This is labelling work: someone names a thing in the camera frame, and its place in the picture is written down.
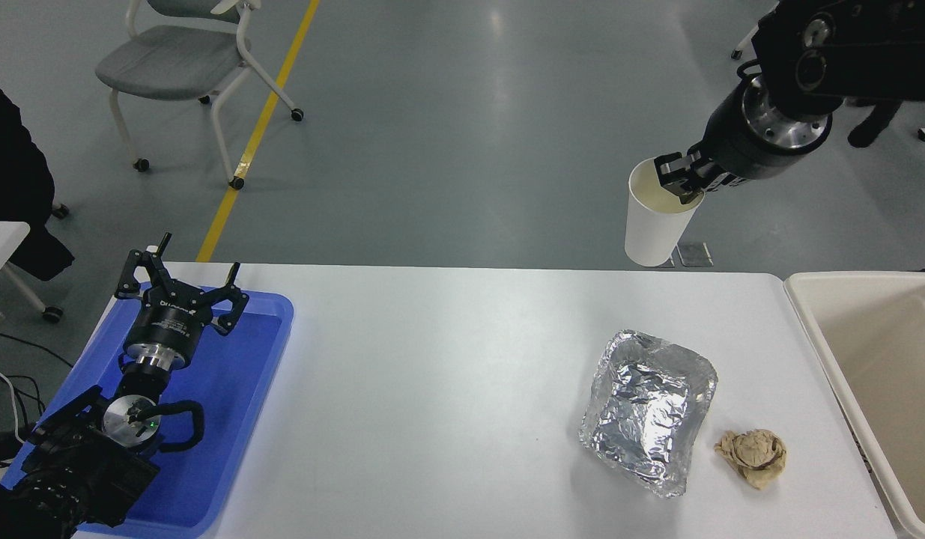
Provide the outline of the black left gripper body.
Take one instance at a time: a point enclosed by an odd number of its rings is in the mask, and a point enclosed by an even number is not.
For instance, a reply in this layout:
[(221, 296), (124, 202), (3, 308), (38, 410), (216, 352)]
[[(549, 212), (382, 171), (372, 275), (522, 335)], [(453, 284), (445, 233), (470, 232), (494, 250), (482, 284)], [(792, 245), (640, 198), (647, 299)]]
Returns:
[(142, 296), (142, 307), (124, 340), (124, 352), (134, 359), (160, 346), (174, 353), (175, 364), (192, 361), (212, 308), (203, 290), (182, 281), (153, 285)]

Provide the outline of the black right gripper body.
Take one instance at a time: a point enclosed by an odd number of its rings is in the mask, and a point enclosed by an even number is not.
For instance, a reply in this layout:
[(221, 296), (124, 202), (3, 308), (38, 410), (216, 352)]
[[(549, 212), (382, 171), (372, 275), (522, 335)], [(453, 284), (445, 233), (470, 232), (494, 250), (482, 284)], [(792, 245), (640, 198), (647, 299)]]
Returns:
[(759, 82), (741, 82), (693, 146), (693, 175), (705, 183), (776, 177), (819, 149), (832, 127), (832, 114), (791, 118)]

